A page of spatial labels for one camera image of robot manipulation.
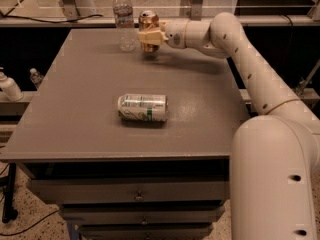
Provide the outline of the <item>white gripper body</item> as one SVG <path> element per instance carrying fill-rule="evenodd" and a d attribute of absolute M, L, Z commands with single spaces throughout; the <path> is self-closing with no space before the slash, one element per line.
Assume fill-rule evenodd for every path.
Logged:
<path fill-rule="evenodd" d="M 165 34 L 168 38 L 167 44 L 171 48 L 185 49 L 186 48 L 186 29 L 189 21 L 188 20 L 174 20 L 170 21 L 166 28 Z"/>

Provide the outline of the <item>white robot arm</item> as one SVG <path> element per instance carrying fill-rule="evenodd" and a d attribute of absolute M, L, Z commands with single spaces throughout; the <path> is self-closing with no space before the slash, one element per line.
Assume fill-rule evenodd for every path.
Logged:
<path fill-rule="evenodd" d="M 257 114 L 232 141 L 232 240 L 318 240 L 311 176 L 320 162 L 320 120 L 250 43 L 237 17 L 162 21 L 141 29 L 138 39 L 230 58 L 248 91 Z"/>

